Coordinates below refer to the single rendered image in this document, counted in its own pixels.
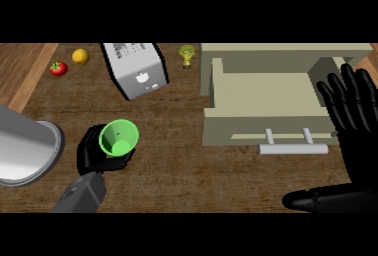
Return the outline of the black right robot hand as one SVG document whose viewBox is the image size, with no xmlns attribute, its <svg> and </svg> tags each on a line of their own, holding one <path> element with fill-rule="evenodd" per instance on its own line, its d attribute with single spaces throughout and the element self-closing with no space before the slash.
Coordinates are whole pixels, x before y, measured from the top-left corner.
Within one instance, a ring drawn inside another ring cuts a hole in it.
<svg viewBox="0 0 378 256">
<path fill-rule="evenodd" d="M 288 193 L 291 210 L 310 213 L 378 213 L 378 87 L 367 71 L 341 65 L 341 78 L 316 83 L 336 138 L 350 183 Z"/>
</svg>

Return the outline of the green cup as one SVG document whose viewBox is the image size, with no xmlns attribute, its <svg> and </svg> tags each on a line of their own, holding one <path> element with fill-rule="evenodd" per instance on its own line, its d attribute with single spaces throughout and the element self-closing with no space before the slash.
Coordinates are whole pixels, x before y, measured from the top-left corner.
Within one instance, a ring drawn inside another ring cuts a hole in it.
<svg viewBox="0 0 378 256">
<path fill-rule="evenodd" d="M 109 122 L 99 134 L 99 146 L 112 157 L 121 157 L 131 152 L 138 142 L 138 128 L 135 124 L 118 119 Z"/>
</svg>

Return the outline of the beige open drawer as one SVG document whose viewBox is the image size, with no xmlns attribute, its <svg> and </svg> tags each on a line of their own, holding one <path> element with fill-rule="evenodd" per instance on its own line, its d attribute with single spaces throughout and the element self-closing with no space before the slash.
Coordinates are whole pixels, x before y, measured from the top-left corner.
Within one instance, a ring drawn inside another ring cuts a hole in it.
<svg viewBox="0 0 378 256">
<path fill-rule="evenodd" d="M 229 73 L 226 60 L 199 62 L 205 146 L 257 145 L 265 133 L 280 143 L 301 143 L 308 130 L 317 143 L 336 143 L 335 128 L 314 83 L 357 63 L 353 57 L 322 58 L 307 73 Z"/>
</svg>

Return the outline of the beige cabinet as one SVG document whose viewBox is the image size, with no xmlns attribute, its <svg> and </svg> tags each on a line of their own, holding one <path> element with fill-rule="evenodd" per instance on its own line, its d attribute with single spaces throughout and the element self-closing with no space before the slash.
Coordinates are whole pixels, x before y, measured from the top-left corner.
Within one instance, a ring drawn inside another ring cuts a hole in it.
<svg viewBox="0 0 378 256">
<path fill-rule="evenodd" d="M 215 58 L 227 73 L 305 73 L 322 57 L 341 57 L 354 66 L 370 52 L 369 43 L 200 43 L 200 94 L 209 93 Z"/>
</svg>

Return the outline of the green broccoli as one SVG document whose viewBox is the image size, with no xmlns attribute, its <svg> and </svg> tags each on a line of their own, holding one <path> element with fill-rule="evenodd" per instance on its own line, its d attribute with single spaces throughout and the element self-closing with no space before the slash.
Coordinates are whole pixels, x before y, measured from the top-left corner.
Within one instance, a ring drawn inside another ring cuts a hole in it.
<svg viewBox="0 0 378 256">
<path fill-rule="evenodd" d="M 178 55 L 183 57 L 183 68 L 189 69 L 192 66 L 190 60 L 195 56 L 195 47 L 189 44 L 181 45 L 178 49 Z"/>
</svg>

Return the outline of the grey toaster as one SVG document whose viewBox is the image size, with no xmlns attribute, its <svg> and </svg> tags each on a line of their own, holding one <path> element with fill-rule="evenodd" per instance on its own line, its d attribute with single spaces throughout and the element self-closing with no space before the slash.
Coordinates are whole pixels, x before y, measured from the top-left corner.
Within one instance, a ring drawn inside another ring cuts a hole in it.
<svg viewBox="0 0 378 256">
<path fill-rule="evenodd" d="M 155 43 L 102 43 L 107 72 L 127 100 L 168 84 L 165 60 Z"/>
</svg>

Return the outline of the yellow lemon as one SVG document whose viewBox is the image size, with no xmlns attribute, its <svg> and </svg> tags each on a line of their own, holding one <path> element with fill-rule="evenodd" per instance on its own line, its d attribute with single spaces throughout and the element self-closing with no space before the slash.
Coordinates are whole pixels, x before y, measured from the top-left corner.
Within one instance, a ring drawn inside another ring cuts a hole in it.
<svg viewBox="0 0 378 256">
<path fill-rule="evenodd" d="M 88 63 L 90 55 L 85 49 L 79 48 L 72 53 L 72 62 L 76 65 L 85 65 Z"/>
</svg>

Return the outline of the red tomato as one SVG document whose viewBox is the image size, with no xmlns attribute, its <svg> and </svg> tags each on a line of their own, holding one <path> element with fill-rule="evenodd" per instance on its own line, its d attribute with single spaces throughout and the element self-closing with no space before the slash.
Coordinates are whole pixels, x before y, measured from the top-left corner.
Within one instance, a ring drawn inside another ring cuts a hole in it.
<svg viewBox="0 0 378 256">
<path fill-rule="evenodd" d="M 68 72 L 68 65 L 65 62 L 62 61 L 56 61 L 51 65 L 50 65 L 50 74 L 53 76 L 62 76 L 65 75 Z"/>
</svg>

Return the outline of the large grey metal pot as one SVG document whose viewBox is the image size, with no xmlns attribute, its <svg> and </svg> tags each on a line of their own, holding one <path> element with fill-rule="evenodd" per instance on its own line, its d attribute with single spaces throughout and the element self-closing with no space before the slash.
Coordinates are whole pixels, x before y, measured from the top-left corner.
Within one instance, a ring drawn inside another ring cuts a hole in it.
<svg viewBox="0 0 378 256">
<path fill-rule="evenodd" d="M 50 121 L 35 121 L 0 104 L 0 185 L 26 186 L 53 169 L 65 134 Z"/>
</svg>

